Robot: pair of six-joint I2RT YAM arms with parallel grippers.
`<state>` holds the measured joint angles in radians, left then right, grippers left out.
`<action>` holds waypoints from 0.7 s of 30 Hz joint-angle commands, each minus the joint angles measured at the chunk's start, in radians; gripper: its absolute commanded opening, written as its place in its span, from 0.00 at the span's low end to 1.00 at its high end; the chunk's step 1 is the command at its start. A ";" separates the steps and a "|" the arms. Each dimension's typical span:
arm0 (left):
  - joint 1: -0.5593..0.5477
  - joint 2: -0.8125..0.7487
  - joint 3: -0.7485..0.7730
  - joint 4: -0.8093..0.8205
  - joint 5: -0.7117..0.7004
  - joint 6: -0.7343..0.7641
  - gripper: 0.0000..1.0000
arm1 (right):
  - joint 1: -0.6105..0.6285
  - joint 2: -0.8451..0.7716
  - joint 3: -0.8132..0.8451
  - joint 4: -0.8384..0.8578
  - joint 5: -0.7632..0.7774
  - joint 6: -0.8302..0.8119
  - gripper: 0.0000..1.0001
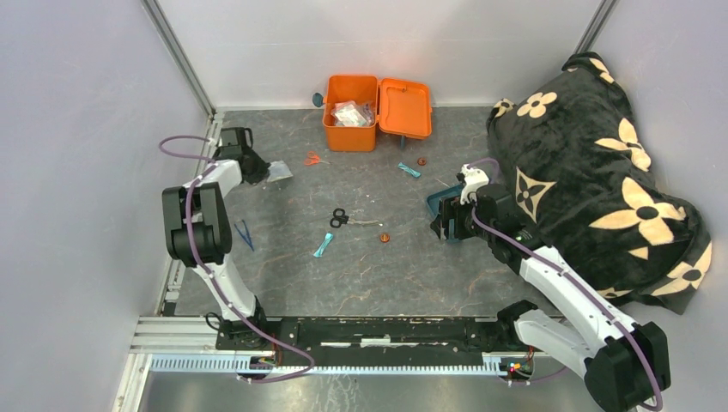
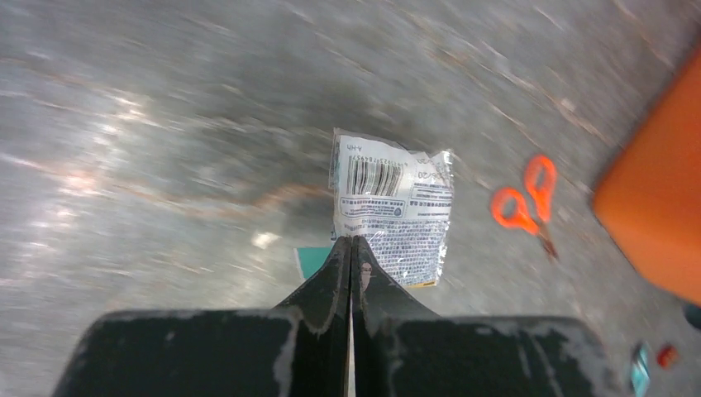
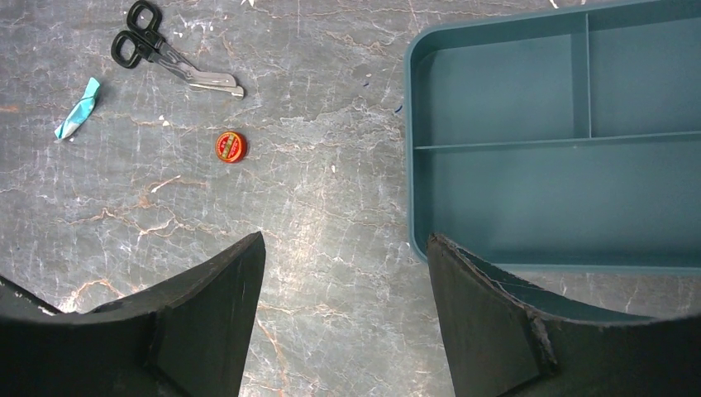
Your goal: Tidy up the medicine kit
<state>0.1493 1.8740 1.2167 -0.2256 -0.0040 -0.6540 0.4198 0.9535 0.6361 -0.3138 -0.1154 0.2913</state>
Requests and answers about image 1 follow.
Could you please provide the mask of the small clear plastic packet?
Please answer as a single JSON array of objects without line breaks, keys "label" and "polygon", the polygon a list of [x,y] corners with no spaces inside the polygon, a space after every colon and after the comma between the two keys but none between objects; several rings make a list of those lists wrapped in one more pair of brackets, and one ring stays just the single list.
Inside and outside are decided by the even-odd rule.
[{"label": "small clear plastic packet", "polygon": [[293,174],[285,161],[272,161],[268,168],[267,183],[290,179]]}]

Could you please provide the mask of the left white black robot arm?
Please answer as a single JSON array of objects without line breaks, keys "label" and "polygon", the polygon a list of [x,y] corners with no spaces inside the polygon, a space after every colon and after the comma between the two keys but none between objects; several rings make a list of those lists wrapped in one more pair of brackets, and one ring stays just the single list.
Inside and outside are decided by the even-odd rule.
[{"label": "left white black robot arm", "polygon": [[167,252],[203,280],[219,306],[205,321],[217,334],[217,348],[260,349],[270,338],[264,310],[243,283],[230,256],[233,231],[225,196],[243,183],[270,175],[270,163],[253,148],[252,130],[224,128],[203,170],[190,182],[161,193]]}]

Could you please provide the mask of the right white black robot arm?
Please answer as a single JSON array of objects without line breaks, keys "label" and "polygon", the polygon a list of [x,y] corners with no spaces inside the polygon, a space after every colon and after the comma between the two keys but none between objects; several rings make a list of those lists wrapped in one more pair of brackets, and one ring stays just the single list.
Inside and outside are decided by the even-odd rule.
[{"label": "right white black robot arm", "polygon": [[465,196],[459,186],[426,199],[431,229],[448,242],[483,239],[494,257],[535,287],[563,316],[557,321],[528,300],[497,314],[495,336],[507,350],[541,349],[582,378],[604,411],[660,411],[670,387],[665,333],[638,324],[610,304],[546,245],[519,214],[503,185],[485,185]]}]

